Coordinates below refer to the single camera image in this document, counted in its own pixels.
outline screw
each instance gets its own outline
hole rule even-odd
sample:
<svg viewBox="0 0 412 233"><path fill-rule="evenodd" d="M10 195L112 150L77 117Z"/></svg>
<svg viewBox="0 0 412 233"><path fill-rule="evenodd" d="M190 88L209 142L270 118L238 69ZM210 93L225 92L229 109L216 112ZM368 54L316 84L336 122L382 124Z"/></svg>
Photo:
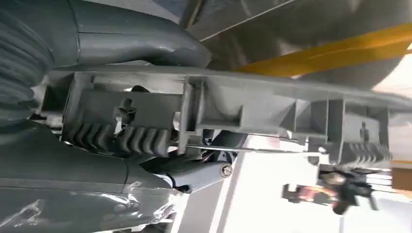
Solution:
<svg viewBox="0 0 412 233"><path fill-rule="evenodd" d="M226 177L230 176L232 174L232 172L233 172L233 168L230 164L224 164L222 166L222 169L221 169L222 177L226 178Z"/></svg>

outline yellow beam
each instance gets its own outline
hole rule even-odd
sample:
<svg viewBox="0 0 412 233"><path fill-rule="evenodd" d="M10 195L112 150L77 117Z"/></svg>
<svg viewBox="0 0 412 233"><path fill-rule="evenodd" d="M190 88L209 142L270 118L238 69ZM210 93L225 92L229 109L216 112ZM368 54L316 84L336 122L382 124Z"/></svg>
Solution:
<svg viewBox="0 0 412 233"><path fill-rule="evenodd" d="M238 71L290 77L412 53L412 23L260 61Z"/></svg>

